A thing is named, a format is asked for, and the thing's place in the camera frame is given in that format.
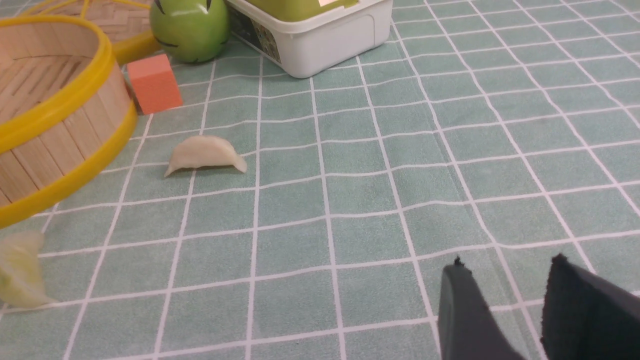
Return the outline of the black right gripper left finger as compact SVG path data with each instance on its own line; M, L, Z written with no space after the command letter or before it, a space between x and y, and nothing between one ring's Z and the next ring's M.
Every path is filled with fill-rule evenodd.
M442 269L438 311L442 360L522 360L460 257Z

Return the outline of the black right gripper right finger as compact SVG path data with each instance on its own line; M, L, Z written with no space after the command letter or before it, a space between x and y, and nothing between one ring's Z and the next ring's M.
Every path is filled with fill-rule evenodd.
M640 300L560 253L551 259L541 342L549 360L637 360Z

